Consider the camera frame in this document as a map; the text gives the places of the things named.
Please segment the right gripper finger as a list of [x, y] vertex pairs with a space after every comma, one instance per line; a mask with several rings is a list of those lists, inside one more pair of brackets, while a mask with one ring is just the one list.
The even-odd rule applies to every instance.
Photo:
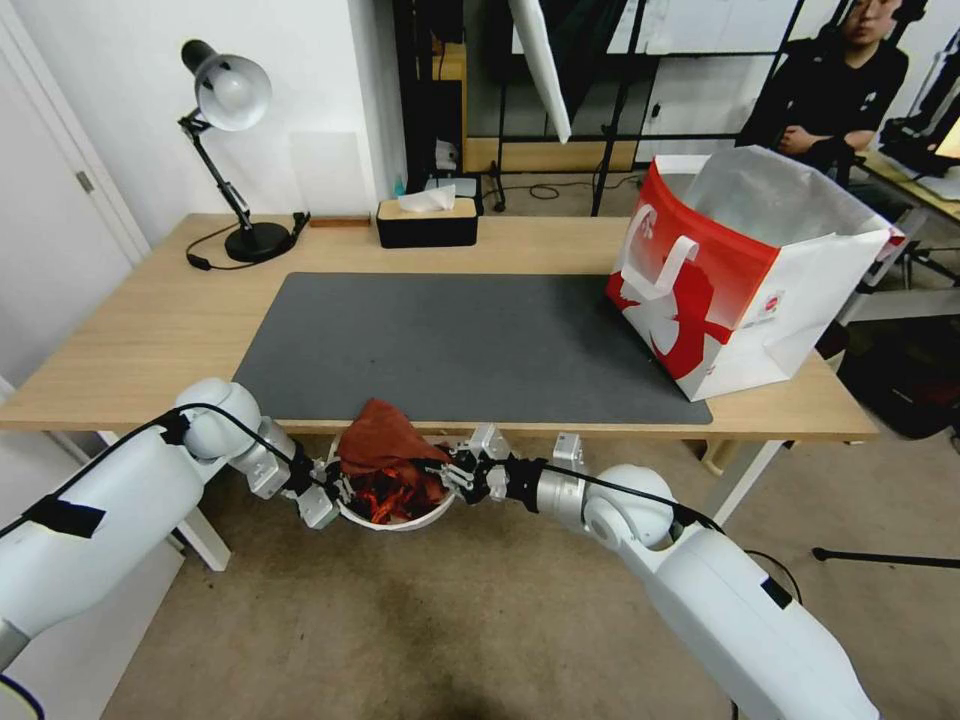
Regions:
[[435, 447], [441, 458], [426, 459], [425, 470], [438, 475], [475, 475], [481, 466], [481, 460], [469, 449], [454, 447]]
[[486, 481], [462, 468], [441, 468], [440, 480], [467, 505], [478, 504], [488, 497]]

